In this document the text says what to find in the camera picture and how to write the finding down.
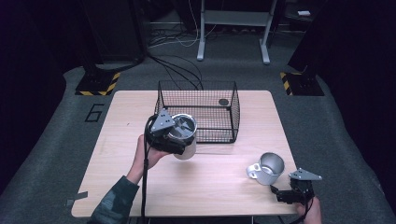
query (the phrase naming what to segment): yellow and black hazard tape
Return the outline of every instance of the yellow and black hazard tape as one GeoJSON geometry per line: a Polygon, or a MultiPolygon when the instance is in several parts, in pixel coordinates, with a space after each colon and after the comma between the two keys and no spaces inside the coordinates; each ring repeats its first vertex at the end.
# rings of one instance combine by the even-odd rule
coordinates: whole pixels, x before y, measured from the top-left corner
{"type": "Polygon", "coordinates": [[[120,73],[114,75],[106,91],[76,91],[76,95],[109,95],[111,94],[111,92],[113,92],[114,88],[116,87],[119,77],[120,77],[120,73]]]}
{"type": "Polygon", "coordinates": [[[301,73],[284,73],[284,72],[280,73],[280,77],[282,78],[283,87],[285,88],[286,94],[293,95],[293,91],[290,87],[286,74],[300,75],[301,73]]]}

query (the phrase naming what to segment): person's arm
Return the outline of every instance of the person's arm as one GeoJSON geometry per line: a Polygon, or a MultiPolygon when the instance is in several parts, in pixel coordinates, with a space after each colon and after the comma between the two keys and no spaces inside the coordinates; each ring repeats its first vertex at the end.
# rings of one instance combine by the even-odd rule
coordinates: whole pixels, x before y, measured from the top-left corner
{"type": "MultiPolygon", "coordinates": [[[[320,201],[317,197],[314,197],[311,202],[312,202],[312,206],[309,209],[308,213],[306,214],[306,217],[304,219],[304,224],[321,224],[322,217],[320,211],[320,201]]],[[[305,214],[305,205],[302,205],[301,203],[297,203],[296,210],[299,216],[303,216],[305,214]]]]}
{"type": "MultiPolygon", "coordinates": [[[[153,167],[167,152],[151,148],[148,152],[148,168],[153,167]]],[[[145,159],[144,137],[137,141],[134,163],[127,176],[123,176],[96,206],[88,223],[126,223],[134,197],[139,190],[137,184],[143,176],[145,159]]]]}

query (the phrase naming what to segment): wire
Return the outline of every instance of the wire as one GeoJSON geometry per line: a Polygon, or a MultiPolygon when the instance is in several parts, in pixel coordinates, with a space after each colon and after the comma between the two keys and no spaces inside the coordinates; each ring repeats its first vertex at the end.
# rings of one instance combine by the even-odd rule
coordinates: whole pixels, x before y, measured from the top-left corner
{"type": "Polygon", "coordinates": [[[144,131],[144,148],[145,148],[145,159],[144,159],[144,167],[143,167],[143,182],[142,182],[142,207],[140,211],[140,215],[142,217],[143,224],[146,224],[146,196],[147,196],[147,184],[148,184],[148,172],[149,172],[149,150],[151,147],[147,149],[147,139],[146,135],[148,134],[149,124],[156,118],[156,115],[153,115],[148,118],[146,122],[145,131],[144,131]]]}
{"type": "Polygon", "coordinates": [[[191,44],[189,44],[189,45],[184,45],[184,44],[177,38],[177,41],[179,41],[180,44],[181,44],[183,47],[191,47],[193,44],[195,44],[195,42],[197,42],[197,40],[199,40],[198,25],[197,25],[197,21],[196,21],[196,19],[195,19],[195,17],[194,17],[194,13],[192,12],[191,0],[189,0],[189,7],[190,7],[190,12],[191,12],[191,15],[192,15],[192,19],[194,20],[194,24],[195,24],[196,37],[195,37],[195,39],[193,40],[193,42],[192,42],[191,44]]]}
{"type": "Polygon", "coordinates": [[[182,22],[180,19],[180,22],[178,24],[176,24],[173,28],[171,28],[171,29],[154,29],[151,31],[151,35],[153,35],[153,37],[148,42],[148,45],[153,47],[153,46],[163,44],[168,39],[184,38],[184,37],[188,36],[188,33],[187,33],[187,31],[183,30],[182,22]],[[180,26],[180,31],[175,30],[175,28],[178,26],[180,26]],[[167,32],[177,32],[177,33],[167,35],[166,34],[167,32]]]}
{"type": "Polygon", "coordinates": [[[187,61],[187,62],[193,64],[193,65],[195,66],[195,68],[196,68],[196,69],[198,70],[198,72],[199,72],[199,75],[200,75],[199,77],[198,77],[196,74],[194,74],[192,71],[189,71],[189,70],[187,70],[187,69],[185,69],[185,68],[183,68],[183,67],[180,67],[180,66],[178,66],[178,65],[176,65],[176,64],[174,64],[174,63],[169,63],[169,62],[167,62],[167,61],[165,61],[165,60],[159,59],[159,58],[154,57],[154,56],[152,56],[152,55],[150,55],[150,54],[148,54],[148,56],[149,56],[154,62],[159,63],[160,65],[162,65],[162,66],[165,68],[165,70],[166,70],[166,72],[168,73],[169,77],[174,81],[174,83],[175,83],[176,85],[177,85],[177,82],[173,79],[173,77],[172,77],[172,75],[171,75],[171,73],[170,73],[169,70],[175,72],[176,74],[180,75],[181,77],[183,77],[184,79],[186,79],[187,81],[189,81],[190,84],[191,84],[196,90],[200,90],[200,89],[198,88],[198,86],[201,86],[201,90],[204,89],[204,86],[203,86],[203,84],[202,84],[202,74],[201,74],[201,71],[199,70],[199,68],[198,68],[195,64],[193,64],[192,62],[188,61],[187,59],[183,59],[183,58],[178,57],[178,56],[171,56],[171,57],[176,57],[176,58],[182,59],[182,60],[184,60],[184,61],[187,61]],[[186,72],[186,73],[192,75],[193,77],[195,77],[195,78],[198,80],[198,85],[194,84],[189,78],[187,78],[186,76],[184,76],[181,72],[178,72],[177,69],[182,70],[182,71],[184,71],[184,72],[186,72]]]}
{"type": "Polygon", "coordinates": [[[299,218],[297,218],[297,220],[291,222],[290,224],[297,224],[297,223],[302,222],[302,221],[305,219],[306,214],[308,214],[308,211],[311,209],[312,204],[314,203],[314,199],[312,198],[312,199],[311,199],[311,202],[312,202],[312,203],[311,203],[311,205],[308,207],[309,201],[306,199],[306,196],[305,196],[304,193],[303,193],[303,196],[304,196],[304,204],[305,204],[305,213],[304,213],[302,216],[300,216],[299,218]]]}
{"type": "MultiPolygon", "coordinates": [[[[220,11],[223,10],[223,7],[224,7],[224,0],[221,1],[221,8],[220,8],[220,11]]],[[[210,33],[212,33],[212,31],[216,28],[216,26],[217,26],[217,24],[215,24],[215,25],[213,26],[213,28],[205,35],[205,37],[209,36],[210,33]]]]}
{"type": "Polygon", "coordinates": [[[187,42],[191,42],[191,41],[195,42],[196,40],[179,40],[179,41],[165,42],[165,43],[161,43],[161,44],[158,44],[158,45],[149,46],[148,48],[152,49],[152,48],[156,48],[156,47],[159,47],[159,46],[162,46],[162,45],[187,43],[187,42]]]}
{"type": "Polygon", "coordinates": [[[277,218],[279,218],[279,221],[280,221],[282,224],[285,224],[285,222],[283,221],[283,219],[282,219],[281,216],[277,216],[277,218]]]}

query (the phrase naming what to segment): human hand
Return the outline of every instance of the human hand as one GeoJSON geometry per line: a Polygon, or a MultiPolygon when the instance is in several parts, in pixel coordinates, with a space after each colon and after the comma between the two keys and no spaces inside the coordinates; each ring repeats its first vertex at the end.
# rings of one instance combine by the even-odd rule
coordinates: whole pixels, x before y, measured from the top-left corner
{"type": "MultiPolygon", "coordinates": [[[[148,168],[153,167],[164,156],[169,155],[168,152],[159,151],[152,147],[148,152],[148,168]]],[[[141,134],[137,139],[136,153],[134,154],[134,163],[126,176],[132,183],[139,183],[143,176],[145,159],[145,140],[144,135],[141,134]]]]}
{"type": "MultiPolygon", "coordinates": [[[[296,203],[297,214],[301,217],[305,214],[305,205],[296,203]]],[[[321,211],[320,201],[317,197],[314,197],[309,203],[308,207],[311,206],[308,213],[306,214],[304,224],[321,224],[321,211]]]]}

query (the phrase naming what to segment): wire mesh cage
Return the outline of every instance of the wire mesh cage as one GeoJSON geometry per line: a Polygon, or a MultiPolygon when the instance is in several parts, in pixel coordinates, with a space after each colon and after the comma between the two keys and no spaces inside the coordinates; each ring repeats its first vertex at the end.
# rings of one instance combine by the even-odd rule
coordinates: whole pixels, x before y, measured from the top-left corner
{"type": "Polygon", "coordinates": [[[233,143],[240,105],[234,81],[166,80],[158,85],[155,112],[188,114],[197,122],[197,143],[233,143]]]}

